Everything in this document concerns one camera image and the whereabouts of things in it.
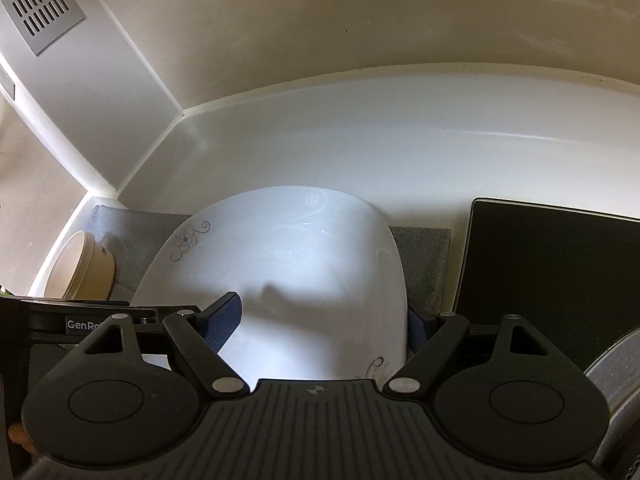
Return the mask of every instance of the gray vent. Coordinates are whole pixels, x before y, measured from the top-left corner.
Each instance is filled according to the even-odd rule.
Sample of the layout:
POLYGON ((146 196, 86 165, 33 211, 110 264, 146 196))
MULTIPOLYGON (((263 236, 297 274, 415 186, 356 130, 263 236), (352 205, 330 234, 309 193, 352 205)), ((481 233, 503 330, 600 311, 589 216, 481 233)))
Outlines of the gray vent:
POLYGON ((84 20, 75 0, 0 1, 36 55, 84 20))

